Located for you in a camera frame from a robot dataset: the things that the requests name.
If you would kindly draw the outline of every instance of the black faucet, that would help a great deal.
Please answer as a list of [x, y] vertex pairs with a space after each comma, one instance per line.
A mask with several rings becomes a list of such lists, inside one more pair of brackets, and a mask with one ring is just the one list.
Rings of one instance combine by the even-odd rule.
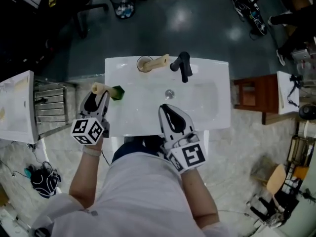
[[182, 82], [188, 82], [188, 77], [192, 76], [192, 70], [190, 66], [190, 55], [188, 52], [181, 52], [178, 58], [170, 64], [170, 69], [174, 72], [180, 68]]

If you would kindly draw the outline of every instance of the white sink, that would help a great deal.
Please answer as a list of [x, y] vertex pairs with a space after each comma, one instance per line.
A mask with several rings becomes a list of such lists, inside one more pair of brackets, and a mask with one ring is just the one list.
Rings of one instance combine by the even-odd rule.
[[[122, 100], [110, 100], [107, 120], [110, 136], [144, 136], [162, 134], [158, 108], [174, 105], [185, 111], [198, 131], [227, 128], [231, 123], [231, 97], [227, 62], [191, 58], [193, 76], [183, 83], [180, 69], [169, 65], [148, 73], [140, 72], [139, 56], [105, 59], [105, 84], [120, 85]], [[177, 57], [170, 57], [170, 63]], [[174, 97], [167, 99], [171, 89]]]

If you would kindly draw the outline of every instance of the trash bin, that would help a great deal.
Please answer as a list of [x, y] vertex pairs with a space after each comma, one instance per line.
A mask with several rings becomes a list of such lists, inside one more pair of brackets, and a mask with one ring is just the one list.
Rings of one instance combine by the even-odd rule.
[[115, 15], [120, 19], [127, 19], [135, 13], [135, 0], [110, 0]]

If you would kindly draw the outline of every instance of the white shirt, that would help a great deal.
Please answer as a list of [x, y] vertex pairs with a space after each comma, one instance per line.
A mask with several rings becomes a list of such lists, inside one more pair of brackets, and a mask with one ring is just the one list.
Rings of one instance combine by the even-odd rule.
[[70, 195], [55, 195], [32, 229], [54, 222], [53, 237], [232, 236], [222, 223], [201, 230], [181, 185], [170, 162], [128, 154], [111, 164], [100, 196], [88, 210]]

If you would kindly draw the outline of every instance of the floor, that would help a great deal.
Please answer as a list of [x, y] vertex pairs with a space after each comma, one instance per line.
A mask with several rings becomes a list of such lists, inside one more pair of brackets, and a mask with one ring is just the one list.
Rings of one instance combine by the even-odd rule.
[[[76, 92], [78, 102], [90, 87], [91, 82], [81, 80]], [[235, 101], [234, 95], [232, 94], [232, 102]], [[210, 131], [209, 160], [199, 168], [199, 172], [215, 199], [221, 220], [236, 229], [240, 236], [247, 236], [254, 231], [256, 219], [246, 202], [255, 193], [269, 198], [261, 186], [250, 179], [250, 173], [263, 155], [269, 156], [277, 163], [285, 163], [295, 124], [293, 120], [285, 120], [263, 126], [260, 113], [235, 109], [232, 109], [231, 118], [230, 128]], [[109, 139], [105, 140], [103, 151], [111, 162], [113, 152]], [[62, 192], [68, 192], [81, 156], [80, 145], [70, 137], [70, 130], [63, 130], [40, 141], [35, 154], [39, 162], [44, 161], [47, 155], [52, 166], [61, 174], [62, 182], [59, 188]], [[1, 141], [0, 159], [12, 171], [21, 173], [29, 164], [40, 166], [32, 151], [27, 149], [25, 144], [18, 142]], [[108, 165], [101, 159], [97, 192], [102, 187], [107, 170]], [[32, 224], [48, 200], [40, 197], [25, 177], [19, 174], [12, 177], [3, 164], [0, 165], [0, 183], [21, 219]], [[245, 212], [249, 213], [250, 217], [244, 216]]]
[[[89, 11], [86, 39], [80, 39], [70, 22], [60, 35], [55, 58], [41, 75], [65, 81], [104, 73], [104, 59], [120, 56], [177, 56], [187, 51], [191, 57], [227, 61], [232, 79], [261, 76], [283, 67], [276, 48], [286, 37], [283, 26], [269, 27], [266, 36], [253, 41], [250, 26], [242, 22], [231, 0], [148, 0], [137, 2], [135, 15], [127, 20], [115, 17], [110, 9]], [[286, 11], [281, 0], [259, 0], [265, 21]]]

